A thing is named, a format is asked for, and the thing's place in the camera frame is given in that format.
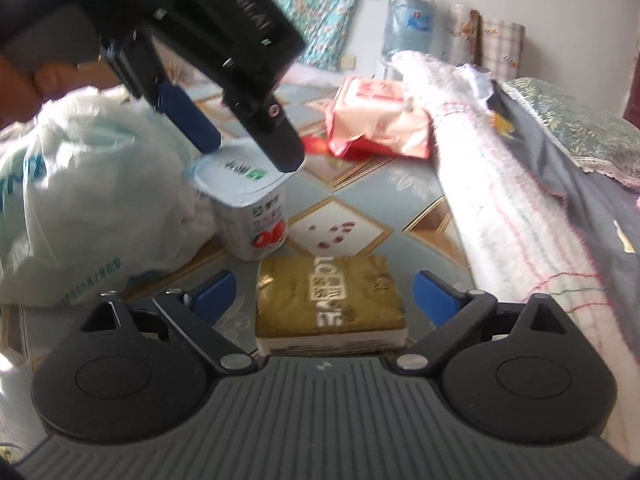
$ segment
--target ribbed gray surface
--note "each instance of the ribbed gray surface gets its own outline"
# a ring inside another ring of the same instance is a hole
[[[427,381],[375,358],[272,358],[223,380],[162,437],[116,447],[53,437],[19,469],[28,480],[614,480],[631,467],[595,438],[553,449],[492,440]]]

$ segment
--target yogurt cup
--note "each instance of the yogurt cup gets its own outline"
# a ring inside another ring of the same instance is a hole
[[[277,170],[253,139],[226,142],[188,170],[192,184],[212,199],[226,250],[260,260],[287,237],[282,184],[292,173]]]

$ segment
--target wall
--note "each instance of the wall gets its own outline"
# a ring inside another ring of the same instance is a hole
[[[436,0],[474,6],[485,16],[527,27],[522,76],[535,76],[596,108],[622,113],[633,70],[640,0]],[[382,45],[386,0],[362,0],[346,53],[356,73],[371,76]],[[438,20],[432,53],[442,52],[444,20]]]

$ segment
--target pillow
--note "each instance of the pillow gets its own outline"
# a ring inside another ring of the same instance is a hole
[[[537,115],[555,144],[585,172],[597,171],[640,190],[640,130],[631,123],[593,112],[539,79],[515,79],[505,90]]]

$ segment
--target pink tissue package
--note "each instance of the pink tissue package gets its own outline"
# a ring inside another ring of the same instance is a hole
[[[326,112],[326,129],[329,149],[340,158],[429,158],[431,117],[404,98],[399,81],[348,77]]]

